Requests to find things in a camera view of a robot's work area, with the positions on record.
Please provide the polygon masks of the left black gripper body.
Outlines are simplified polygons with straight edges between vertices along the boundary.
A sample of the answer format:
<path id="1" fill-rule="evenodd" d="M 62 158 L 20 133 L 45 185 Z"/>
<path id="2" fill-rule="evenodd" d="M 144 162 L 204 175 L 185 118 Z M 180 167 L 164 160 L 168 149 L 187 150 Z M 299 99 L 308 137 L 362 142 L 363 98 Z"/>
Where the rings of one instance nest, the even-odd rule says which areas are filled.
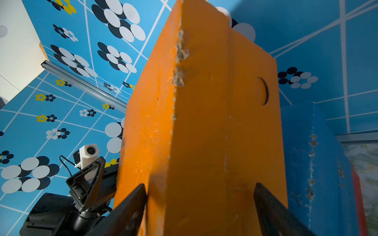
<path id="1" fill-rule="evenodd" d="M 112 211 L 109 205 L 116 192 L 118 167 L 118 164 L 105 163 L 100 185 L 99 203 L 88 210 L 78 210 L 80 215 L 104 215 Z"/>

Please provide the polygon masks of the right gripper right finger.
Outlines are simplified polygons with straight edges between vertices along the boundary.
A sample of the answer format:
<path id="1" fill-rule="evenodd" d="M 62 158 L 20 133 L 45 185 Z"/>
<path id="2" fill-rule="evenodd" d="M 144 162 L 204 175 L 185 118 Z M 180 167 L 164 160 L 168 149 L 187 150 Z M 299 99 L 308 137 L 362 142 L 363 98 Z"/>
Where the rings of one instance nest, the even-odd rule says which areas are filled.
<path id="1" fill-rule="evenodd" d="M 261 183 L 256 184 L 254 201 L 263 236 L 315 236 Z"/>

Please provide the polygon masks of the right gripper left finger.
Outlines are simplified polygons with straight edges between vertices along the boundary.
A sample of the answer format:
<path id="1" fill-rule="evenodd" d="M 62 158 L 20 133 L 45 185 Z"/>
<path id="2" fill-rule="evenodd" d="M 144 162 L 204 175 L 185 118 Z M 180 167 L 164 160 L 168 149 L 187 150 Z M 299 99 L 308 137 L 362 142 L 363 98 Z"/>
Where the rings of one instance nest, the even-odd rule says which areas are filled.
<path id="1" fill-rule="evenodd" d="M 137 236 L 146 203 L 146 189 L 145 185 L 141 183 L 86 235 Z"/>

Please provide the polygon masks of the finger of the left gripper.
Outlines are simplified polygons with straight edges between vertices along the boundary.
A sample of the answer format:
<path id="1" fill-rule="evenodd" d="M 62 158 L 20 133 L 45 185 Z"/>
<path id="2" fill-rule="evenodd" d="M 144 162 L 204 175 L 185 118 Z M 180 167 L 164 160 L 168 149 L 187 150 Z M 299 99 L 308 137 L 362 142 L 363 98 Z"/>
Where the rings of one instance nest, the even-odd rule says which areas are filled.
<path id="1" fill-rule="evenodd" d="M 100 185 L 105 159 L 99 157 L 87 167 L 67 179 L 69 194 L 78 210 L 88 210 L 99 203 Z"/>

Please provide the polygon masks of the blue shoebox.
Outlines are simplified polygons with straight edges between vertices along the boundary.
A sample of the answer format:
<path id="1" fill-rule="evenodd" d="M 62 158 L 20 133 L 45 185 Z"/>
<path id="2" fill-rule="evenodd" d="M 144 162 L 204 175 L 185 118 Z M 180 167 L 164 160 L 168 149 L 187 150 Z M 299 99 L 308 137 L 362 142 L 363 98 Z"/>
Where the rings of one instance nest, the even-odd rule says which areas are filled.
<path id="1" fill-rule="evenodd" d="M 288 208 L 318 236 L 359 235 L 352 167 L 317 104 L 281 109 Z"/>

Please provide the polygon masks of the orange shoebox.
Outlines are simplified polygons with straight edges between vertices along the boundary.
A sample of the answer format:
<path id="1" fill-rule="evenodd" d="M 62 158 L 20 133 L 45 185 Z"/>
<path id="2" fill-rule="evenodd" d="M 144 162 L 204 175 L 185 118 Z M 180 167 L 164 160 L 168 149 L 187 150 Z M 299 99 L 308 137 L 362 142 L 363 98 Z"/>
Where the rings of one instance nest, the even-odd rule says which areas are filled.
<path id="1" fill-rule="evenodd" d="M 115 206 L 141 236 L 259 236 L 257 183 L 284 205 L 277 63 L 206 1 L 177 1 L 126 110 Z"/>

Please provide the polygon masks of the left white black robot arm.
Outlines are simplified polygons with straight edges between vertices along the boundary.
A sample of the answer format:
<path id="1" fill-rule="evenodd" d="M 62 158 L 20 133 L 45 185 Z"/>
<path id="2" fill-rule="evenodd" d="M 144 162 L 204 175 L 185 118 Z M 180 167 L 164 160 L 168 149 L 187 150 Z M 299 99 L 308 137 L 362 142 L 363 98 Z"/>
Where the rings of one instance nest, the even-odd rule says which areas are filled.
<path id="1" fill-rule="evenodd" d="M 69 196 L 45 193 L 27 216 L 21 236 L 83 236 L 105 214 L 116 193 L 118 164 L 99 157 L 66 181 Z"/>

